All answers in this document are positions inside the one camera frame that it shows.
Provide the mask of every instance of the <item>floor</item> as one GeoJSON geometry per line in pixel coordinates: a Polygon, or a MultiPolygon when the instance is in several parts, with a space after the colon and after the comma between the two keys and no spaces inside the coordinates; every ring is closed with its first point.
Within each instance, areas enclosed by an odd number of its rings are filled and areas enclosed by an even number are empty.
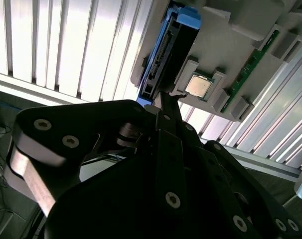
{"type": "MultiPolygon", "coordinates": [[[[41,106],[40,104],[1,92],[0,101],[20,109],[41,106]]],[[[6,124],[7,126],[12,127],[15,116],[18,112],[19,110],[10,108],[8,105],[0,105],[0,125],[6,124]]],[[[5,158],[6,156],[9,139],[10,133],[4,135],[0,139],[0,156],[2,158],[5,158]]],[[[292,196],[295,195],[293,190],[294,184],[292,182],[260,172],[250,172],[266,188],[266,190],[275,197],[275,199],[280,204],[285,204],[285,202],[287,202],[292,196]]],[[[24,219],[27,219],[33,207],[35,206],[35,203],[10,187],[0,189],[3,192],[5,203],[4,206],[0,192],[0,209],[10,209],[19,214],[24,219]]],[[[294,198],[289,204],[286,205],[286,209],[302,225],[302,200],[294,198]]],[[[6,230],[1,235],[0,239],[18,239],[20,233],[22,232],[23,226],[24,220],[17,215],[14,215],[6,230]]]]}
{"type": "MultiPolygon", "coordinates": [[[[0,101],[15,106],[20,109],[26,109],[30,107],[41,106],[38,103],[30,102],[25,99],[14,97],[12,95],[4,94],[0,92],[0,101]]],[[[5,105],[0,105],[0,125],[7,125],[12,128],[15,121],[15,117],[19,110],[10,108],[5,105]]],[[[10,140],[10,133],[5,134],[0,139],[0,157],[5,158],[10,140]]],[[[21,193],[12,189],[11,187],[0,188],[3,193],[3,199],[5,206],[3,205],[0,191],[0,209],[6,208],[19,214],[22,218],[27,219],[31,213],[35,202],[25,197],[21,193]]],[[[0,212],[0,220],[2,218],[3,211],[0,212]]],[[[0,239],[17,239],[22,232],[24,226],[24,220],[14,215],[8,224],[6,230],[2,233],[0,239]]]]}

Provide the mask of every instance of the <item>bolt head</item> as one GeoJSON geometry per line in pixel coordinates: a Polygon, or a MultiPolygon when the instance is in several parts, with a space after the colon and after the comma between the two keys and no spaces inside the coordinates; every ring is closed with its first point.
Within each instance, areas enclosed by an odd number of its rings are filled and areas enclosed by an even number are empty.
{"type": "Polygon", "coordinates": [[[189,130],[189,131],[192,131],[193,130],[193,127],[191,125],[189,125],[188,123],[185,125],[185,127],[189,130]]]}
{"type": "Polygon", "coordinates": [[[167,120],[170,120],[170,116],[164,115],[164,118],[166,118],[167,120]]]}
{"type": "Polygon", "coordinates": [[[79,140],[72,135],[67,135],[62,138],[62,143],[68,148],[76,148],[79,145],[79,140]]]}
{"type": "Polygon", "coordinates": [[[242,232],[247,232],[247,225],[245,223],[245,221],[238,215],[235,215],[233,217],[233,222],[235,224],[235,226],[242,232]]]}
{"type": "Polygon", "coordinates": [[[166,202],[173,208],[178,209],[181,206],[180,198],[173,192],[168,192],[165,195],[166,202]]]}
{"type": "Polygon", "coordinates": [[[33,126],[37,130],[47,131],[51,129],[51,123],[45,119],[36,119],[33,123],[33,126]]]}
{"type": "Polygon", "coordinates": [[[298,226],[296,225],[296,223],[294,221],[292,221],[291,219],[288,219],[287,222],[289,223],[289,225],[295,232],[298,232],[300,230],[298,228],[298,226]]]}
{"type": "Polygon", "coordinates": [[[218,144],[213,144],[214,148],[216,148],[217,150],[221,150],[221,147],[218,144]]]}

